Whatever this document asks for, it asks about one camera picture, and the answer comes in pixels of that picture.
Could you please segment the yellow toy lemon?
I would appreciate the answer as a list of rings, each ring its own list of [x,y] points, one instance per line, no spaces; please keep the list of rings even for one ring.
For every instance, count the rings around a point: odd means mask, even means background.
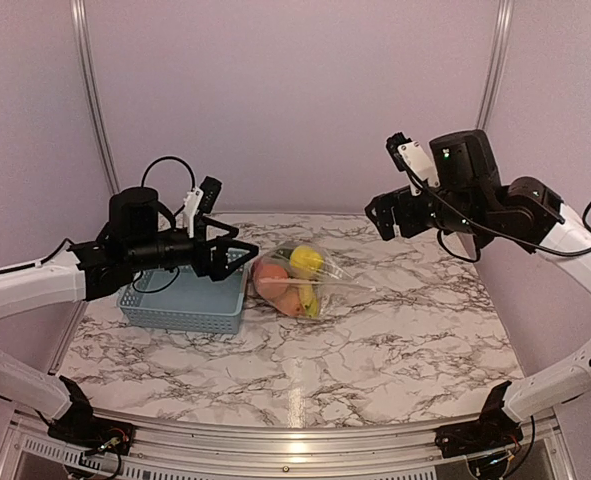
[[[307,245],[297,246],[291,253],[289,264],[300,278],[312,279],[324,266],[323,256]]]

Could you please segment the orange toy fruit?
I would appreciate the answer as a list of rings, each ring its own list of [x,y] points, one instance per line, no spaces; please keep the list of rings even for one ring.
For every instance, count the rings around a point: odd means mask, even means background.
[[[260,295],[277,297],[288,288],[287,271],[280,265],[260,263],[254,273],[254,285]]]

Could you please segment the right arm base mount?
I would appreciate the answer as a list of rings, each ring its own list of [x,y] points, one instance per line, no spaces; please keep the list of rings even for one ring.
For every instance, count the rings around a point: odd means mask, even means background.
[[[522,439],[523,432],[519,426],[504,428],[478,421],[445,425],[435,430],[435,445],[443,458],[476,454],[517,444]]]

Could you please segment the yellow toy bananas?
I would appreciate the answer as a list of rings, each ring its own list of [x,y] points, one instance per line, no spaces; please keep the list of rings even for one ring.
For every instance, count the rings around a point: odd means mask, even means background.
[[[310,284],[299,285],[298,297],[302,313],[307,318],[317,318],[319,316],[319,299],[314,287]]]

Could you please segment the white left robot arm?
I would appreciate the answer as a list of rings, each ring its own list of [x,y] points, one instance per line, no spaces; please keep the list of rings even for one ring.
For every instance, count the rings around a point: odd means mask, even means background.
[[[228,278],[259,249],[238,229],[201,221],[196,234],[171,227],[119,234],[105,227],[98,239],[74,244],[50,260],[0,270],[0,320],[59,303],[88,302],[116,293],[146,270],[189,266],[213,281]],[[0,397],[40,412],[81,445],[100,438],[101,423],[79,386],[46,375],[0,350]]]

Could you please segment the green orange toy mango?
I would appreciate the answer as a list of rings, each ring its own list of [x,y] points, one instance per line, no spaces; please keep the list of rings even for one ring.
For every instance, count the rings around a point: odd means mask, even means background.
[[[280,313],[288,317],[300,317],[304,314],[297,288],[287,289],[284,294],[275,299],[274,306]]]

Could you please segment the clear zip top bag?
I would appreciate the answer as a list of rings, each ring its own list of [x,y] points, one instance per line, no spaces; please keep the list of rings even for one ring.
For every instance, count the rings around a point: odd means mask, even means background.
[[[324,266],[312,279],[300,278],[292,271],[292,268],[289,264],[289,258],[292,251],[299,245],[307,245],[314,248],[324,258]],[[298,286],[301,284],[310,284],[314,287],[319,299],[319,316],[317,318],[307,318],[303,314],[300,317],[290,318],[322,321],[339,317],[347,313],[349,303],[353,298],[367,292],[372,292],[374,290],[373,287],[359,282],[355,276],[348,273],[343,267],[340,266],[337,258],[324,248],[311,242],[289,241],[280,244],[273,249],[265,251],[262,255],[254,260],[251,266],[251,277],[254,291],[257,295],[259,295],[259,297],[261,297],[262,300],[270,304],[277,312],[279,311],[275,308],[274,301],[282,294],[277,297],[266,297],[260,295],[255,288],[253,277],[255,270],[260,263],[272,263],[282,266],[287,271],[289,276],[289,279],[286,281],[288,285],[287,289],[298,289]]]

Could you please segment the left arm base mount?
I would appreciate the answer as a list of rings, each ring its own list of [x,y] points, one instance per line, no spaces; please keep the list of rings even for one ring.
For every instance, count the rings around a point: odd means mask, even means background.
[[[87,456],[106,452],[127,455],[134,433],[131,423],[100,417],[70,425],[51,422],[48,427],[50,437],[85,448]]]

